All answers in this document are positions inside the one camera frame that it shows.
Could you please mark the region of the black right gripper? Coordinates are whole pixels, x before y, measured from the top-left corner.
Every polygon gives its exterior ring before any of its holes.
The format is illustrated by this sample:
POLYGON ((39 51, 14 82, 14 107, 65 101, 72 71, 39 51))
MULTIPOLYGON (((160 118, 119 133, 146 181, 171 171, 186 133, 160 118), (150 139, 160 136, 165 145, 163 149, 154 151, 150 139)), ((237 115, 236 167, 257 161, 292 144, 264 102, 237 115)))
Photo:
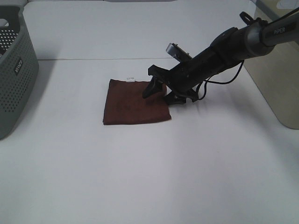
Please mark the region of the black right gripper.
POLYGON ((148 98, 153 94, 162 91, 162 86, 166 85, 171 92, 163 97, 168 105, 183 105, 189 98, 192 102, 199 100, 198 91, 193 90, 197 86, 227 69, 238 65, 240 61, 221 58, 212 47, 208 47, 188 62, 177 64, 170 70, 152 65, 148 68, 148 75, 152 79, 142 92, 143 98, 148 98))

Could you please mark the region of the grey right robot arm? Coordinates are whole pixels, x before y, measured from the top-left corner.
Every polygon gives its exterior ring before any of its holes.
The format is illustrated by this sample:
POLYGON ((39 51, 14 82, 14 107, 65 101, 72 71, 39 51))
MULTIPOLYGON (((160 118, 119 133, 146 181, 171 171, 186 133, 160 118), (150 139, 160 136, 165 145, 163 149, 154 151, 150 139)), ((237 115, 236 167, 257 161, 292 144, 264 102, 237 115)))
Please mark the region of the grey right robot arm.
POLYGON ((152 65, 148 75, 152 77, 143 91, 143 98, 162 91, 166 85, 171 92, 164 96, 168 105, 182 105, 189 98, 192 102, 202 100, 201 86, 207 89, 211 77, 243 66, 246 59, 265 56, 278 44, 292 42, 299 38, 299 10, 296 8, 286 15, 268 22, 261 18, 253 19, 246 12, 240 13, 246 26, 232 27, 218 37, 204 51, 191 57, 177 44, 170 43, 166 52, 179 63, 170 70, 152 65))

